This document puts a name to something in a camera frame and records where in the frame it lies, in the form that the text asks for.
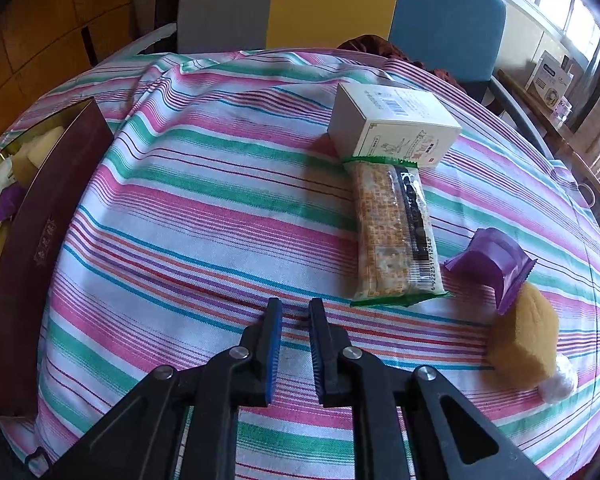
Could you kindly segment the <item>dark red gold tin box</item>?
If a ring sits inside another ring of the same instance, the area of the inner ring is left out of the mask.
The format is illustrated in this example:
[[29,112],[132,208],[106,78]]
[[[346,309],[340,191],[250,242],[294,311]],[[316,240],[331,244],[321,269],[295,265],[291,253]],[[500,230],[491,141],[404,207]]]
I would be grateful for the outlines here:
[[87,183],[114,137],[96,101],[76,102],[9,145],[61,127],[45,154],[0,251],[0,416],[38,412],[38,335],[60,246]]

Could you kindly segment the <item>purple snack packet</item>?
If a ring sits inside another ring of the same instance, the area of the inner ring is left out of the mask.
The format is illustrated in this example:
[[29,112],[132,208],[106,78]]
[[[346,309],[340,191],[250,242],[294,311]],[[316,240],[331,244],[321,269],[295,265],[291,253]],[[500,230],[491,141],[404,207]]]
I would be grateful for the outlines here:
[[478,229],[464,252],[449,258],[443,266],[451,274],[491,287],[496,312],[504,315],[535,263],[516,240],[498,229],[487,228]]
[[20,208],[27,190],[19,183],[9,185],[0,194],[0,222],[12,218]]

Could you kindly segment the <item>striped tablecloth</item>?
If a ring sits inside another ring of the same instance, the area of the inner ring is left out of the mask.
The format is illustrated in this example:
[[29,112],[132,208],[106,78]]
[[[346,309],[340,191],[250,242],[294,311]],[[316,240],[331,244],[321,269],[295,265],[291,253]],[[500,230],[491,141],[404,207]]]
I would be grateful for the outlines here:
[[[535,258],[530,282],[557,312],[557,348],[578,373],[567,400],[506,387],[486,360],[490,289],[454,278],[408,308],[350,304],[358,244],[350,181],[327,135],[343,82],[434,92],[460,123],[422,172],[441,259],[478,229]],[[150,370],[189,368],[283,301],[275,396],[240,414],[241,479],[349,479],[350,415],[314,389],[309,301],[358,346],[402,368],[437,367],[550,478],[600,448],[600,228],[562,162],[447,82],[400,60],[336,51],[139,55],[39,98],[0,148],[94,99],[109,151],[62,243],[38,340],[38,414],[1,418],[8,448],[40,474]]]

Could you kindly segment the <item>white product box on desk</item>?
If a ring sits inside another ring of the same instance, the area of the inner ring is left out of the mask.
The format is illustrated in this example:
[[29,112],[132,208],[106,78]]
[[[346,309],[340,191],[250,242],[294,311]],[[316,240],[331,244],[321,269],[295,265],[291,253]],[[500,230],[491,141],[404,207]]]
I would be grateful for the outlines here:
[[544,51],[535,64],[535,68],[524,86],[533,96],[549,110],[554,110],[566,94],[573,74],[562,68],[562,64],[550,52]]

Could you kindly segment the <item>wooden wardrobe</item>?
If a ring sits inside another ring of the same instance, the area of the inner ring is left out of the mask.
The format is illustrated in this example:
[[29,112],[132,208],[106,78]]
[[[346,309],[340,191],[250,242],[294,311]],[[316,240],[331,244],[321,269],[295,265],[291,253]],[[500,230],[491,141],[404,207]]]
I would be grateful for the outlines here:
[[137,36],[133,0],[9,0],[0,12],[0,135],[40,96]]

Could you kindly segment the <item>yellow sponge block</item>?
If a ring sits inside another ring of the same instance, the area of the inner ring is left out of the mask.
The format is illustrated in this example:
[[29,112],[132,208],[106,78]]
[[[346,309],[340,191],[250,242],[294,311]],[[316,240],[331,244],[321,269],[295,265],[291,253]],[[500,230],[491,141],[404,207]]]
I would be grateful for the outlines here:
[[28,188],[31,185],[38,170],[64,132],[63,126],[51,128],[23,144],[12,156],[12,174],[20,186]]

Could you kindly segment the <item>white cardboard box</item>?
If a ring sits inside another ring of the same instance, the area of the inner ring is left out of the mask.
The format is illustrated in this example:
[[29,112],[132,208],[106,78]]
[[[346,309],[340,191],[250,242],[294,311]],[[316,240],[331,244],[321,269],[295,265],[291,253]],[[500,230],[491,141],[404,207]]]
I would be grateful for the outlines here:
[[327,133],[340,158],[406,160],[437,166],[462,127],[431,92],[343,82]]

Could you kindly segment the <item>cracker pack green ends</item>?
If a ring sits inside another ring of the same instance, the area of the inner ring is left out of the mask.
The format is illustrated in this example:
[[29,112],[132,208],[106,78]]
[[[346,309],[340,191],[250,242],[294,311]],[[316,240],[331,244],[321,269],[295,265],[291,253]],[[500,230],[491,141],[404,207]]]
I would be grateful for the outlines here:
[[358,225],[353,307],[411,306],[443,297],[434,230],[417,165],[379,156],[343,161]]

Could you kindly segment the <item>small yellow sponge piece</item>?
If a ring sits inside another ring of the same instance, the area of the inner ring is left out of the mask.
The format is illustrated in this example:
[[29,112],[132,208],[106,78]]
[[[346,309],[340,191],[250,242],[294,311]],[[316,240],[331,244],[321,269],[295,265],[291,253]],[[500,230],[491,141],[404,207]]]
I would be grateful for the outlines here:
[[558,333],[554,307],[525,282],[513,305],[492,323],[486,359],[507,385],[533,389],[555,373]]

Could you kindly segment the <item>dark red cloth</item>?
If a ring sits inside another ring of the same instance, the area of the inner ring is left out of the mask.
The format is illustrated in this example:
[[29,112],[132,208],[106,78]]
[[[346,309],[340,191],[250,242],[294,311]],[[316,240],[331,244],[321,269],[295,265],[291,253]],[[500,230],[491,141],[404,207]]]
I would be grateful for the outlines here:
[[355,38],[349,39],[338,46],[340,50],[364,52],[373,55],[379,55],[383,58],[400,58],[400,60],[407,62],[411,66],[421,68],[442,79],[455,87],[460,84],[456,79],[449,74],[446,70],[441,68],[428,68],[423,62],[412,60],[404,52],[402,52],[397,46],[392,44],[385,38],[377,35],[362,35]]

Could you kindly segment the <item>grey yellow blue chair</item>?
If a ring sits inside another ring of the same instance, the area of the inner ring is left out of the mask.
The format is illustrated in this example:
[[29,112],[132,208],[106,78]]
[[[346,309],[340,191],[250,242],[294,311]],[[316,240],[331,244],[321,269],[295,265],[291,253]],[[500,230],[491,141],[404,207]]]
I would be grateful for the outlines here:
[[541,153],[547,145],[495,77],[513,12],[502,0],[133,0],[138,36],[102,62],[143,51],[336,48],[377,35],[451,74],[495,114],[507,113]]

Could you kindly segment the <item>wooden desk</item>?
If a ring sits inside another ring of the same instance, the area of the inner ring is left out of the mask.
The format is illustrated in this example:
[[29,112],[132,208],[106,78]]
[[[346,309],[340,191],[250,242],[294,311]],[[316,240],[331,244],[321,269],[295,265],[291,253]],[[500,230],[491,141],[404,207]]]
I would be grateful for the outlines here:
[[591,195],[595,196],[592,209],[600,225],[600,178],[596,177],[583,157],[574,149],[571,131],[563,122],[554,119],[549,108],[504,70],[497,70],[495,77],[517,101],[528,108],[534,120],[542,126],[545,132],[544,141],[552,154],[569,168],[580,184],[592,190]]

